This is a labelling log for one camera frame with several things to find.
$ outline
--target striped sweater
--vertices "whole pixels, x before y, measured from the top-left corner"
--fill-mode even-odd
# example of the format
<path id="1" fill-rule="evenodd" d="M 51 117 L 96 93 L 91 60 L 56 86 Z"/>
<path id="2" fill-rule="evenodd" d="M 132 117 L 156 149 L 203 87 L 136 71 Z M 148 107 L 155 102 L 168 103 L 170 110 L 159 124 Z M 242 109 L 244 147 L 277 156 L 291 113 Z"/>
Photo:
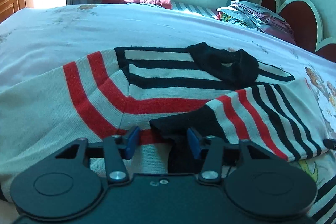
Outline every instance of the striped sweater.
<path id="1" fill-rule="evenodd" d="M 205 43 L 118 47 L 0 94 L 2 198 L 11 201 L 18 173 L 74 139 L 98 142 L 134 125 L 142 130 L 141 146 L 125 161 L 130 173 L 167 172 L 174 153 L 162 136 L 187 126 L 232 143 L 251 139 L 288 161 L 326 152 L 325 124 L 304 80 L 244 50 Z M 91 168 L 104 172 L 104 162 L 94 160 Z"/>

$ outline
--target sweater sleeve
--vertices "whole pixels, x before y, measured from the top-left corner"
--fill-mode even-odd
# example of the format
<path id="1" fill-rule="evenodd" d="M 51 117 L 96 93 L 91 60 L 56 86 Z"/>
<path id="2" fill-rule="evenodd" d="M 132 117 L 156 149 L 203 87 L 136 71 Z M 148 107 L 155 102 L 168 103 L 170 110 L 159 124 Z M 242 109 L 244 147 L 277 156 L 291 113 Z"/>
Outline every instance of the sweater sleeve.
<path id="1" fill-rule="evenodd" d="M 196 111 L 151 120 L 150 125 L 164 139 L 175 142 L 169 160 L 179 169 L 169 172 L 184 173 L 192 165 L 186 141 L 190 127 L 227 143 L 249 139 L 286 161 L 310 159 L 327 151 L 323 145 L 326 125 L 305 79 L 237 90 Z"/>

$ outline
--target folded clothes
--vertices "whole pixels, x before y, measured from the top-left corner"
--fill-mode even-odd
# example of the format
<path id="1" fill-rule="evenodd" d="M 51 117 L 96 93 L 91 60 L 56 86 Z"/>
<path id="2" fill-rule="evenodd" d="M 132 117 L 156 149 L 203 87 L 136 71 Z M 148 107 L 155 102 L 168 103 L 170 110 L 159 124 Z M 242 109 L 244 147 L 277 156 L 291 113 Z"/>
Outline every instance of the folded clothes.
<path id="1" fill-rule="evenodd" d="M 250 29 L 267 33 L 296 45 L 294 33 L 289 24 L 281 16 L 265 7 L 248 1 L 233 0 L 229 7 L 222 7 L 217 11 L 220 12 L 217 17 L 219 20 L 237 25 L 237 21 L 228 20 L 227 16 L 229 16 L 238 20 L 238 25 L 246 25 Z"/>

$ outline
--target heart-shaped headboard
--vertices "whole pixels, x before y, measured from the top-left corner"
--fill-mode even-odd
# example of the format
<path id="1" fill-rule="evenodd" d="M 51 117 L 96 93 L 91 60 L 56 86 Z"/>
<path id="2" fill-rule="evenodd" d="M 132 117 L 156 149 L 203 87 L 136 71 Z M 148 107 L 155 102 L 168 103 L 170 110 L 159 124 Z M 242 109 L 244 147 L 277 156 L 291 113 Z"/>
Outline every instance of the heart-shaped headboard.
<path id="1" fill-rule="evenodd" d="M 271 10 L 272 12 L 277 13 L 280 8 L 281 2 L 280 0 L 260 0 L 259 5 Z"/>
<path id="2" fill-rule="evenodd" d="M 281 6 L 280 0 L 260 0 L 259 4 L 289 23 L 298 47 L 336 63 L 336 38 L 322 40 L 321 17 L 310 0 L 286 0 Z"/>
<path id="3" fill-rule="evenodd" d="M 323 39 L 323 26 L 314 4 L 310 0 L 286 0 L 278 14 L 293 29 L 296 45 L 315 52 L 316 45 Z"/>

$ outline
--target sweater collar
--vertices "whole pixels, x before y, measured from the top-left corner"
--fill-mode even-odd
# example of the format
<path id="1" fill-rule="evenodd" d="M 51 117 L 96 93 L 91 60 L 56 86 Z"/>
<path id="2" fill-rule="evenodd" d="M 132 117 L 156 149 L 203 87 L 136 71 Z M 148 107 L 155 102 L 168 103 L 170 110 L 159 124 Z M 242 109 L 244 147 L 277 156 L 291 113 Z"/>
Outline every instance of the sweater collar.
<path id="1" fill-rule="evenodd" d="M 189 46 L 188 52 L 202 70 L 242 89 L 251 86 L 258 76 L 258 61 L 243 49 L 236 52 L 219 50 L 205 42 Z"/>

